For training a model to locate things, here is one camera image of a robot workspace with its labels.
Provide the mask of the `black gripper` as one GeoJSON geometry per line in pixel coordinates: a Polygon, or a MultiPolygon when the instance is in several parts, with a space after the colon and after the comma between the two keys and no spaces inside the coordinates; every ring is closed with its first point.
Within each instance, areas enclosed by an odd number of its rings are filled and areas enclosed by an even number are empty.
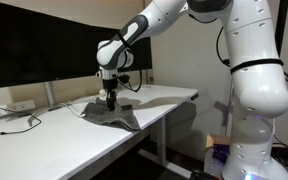
{"type": "Polygon", "coordinates": [[[100,78],[102,79],[103,88],[108,91],[106,96],[107,107],[110,110],[115,110],[116,92],[112,90],[117,88],[117,70],[101,69],[100,78]]]}

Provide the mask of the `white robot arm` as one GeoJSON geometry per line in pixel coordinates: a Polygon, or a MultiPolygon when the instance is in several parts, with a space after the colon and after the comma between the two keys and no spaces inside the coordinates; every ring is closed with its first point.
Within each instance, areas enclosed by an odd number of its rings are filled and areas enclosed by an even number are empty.
{"type": "Polygon", "coordinates": [[[152,0],[111,39],[98,44],[101,78],[129,59],[136,41],[159,35],[181,16],[200,23],[220,21],[225,33],[235,99],[223,180],[288,180],[271,156],[275,119],[288,110],[288,89],[267,0],[152,0]]]}

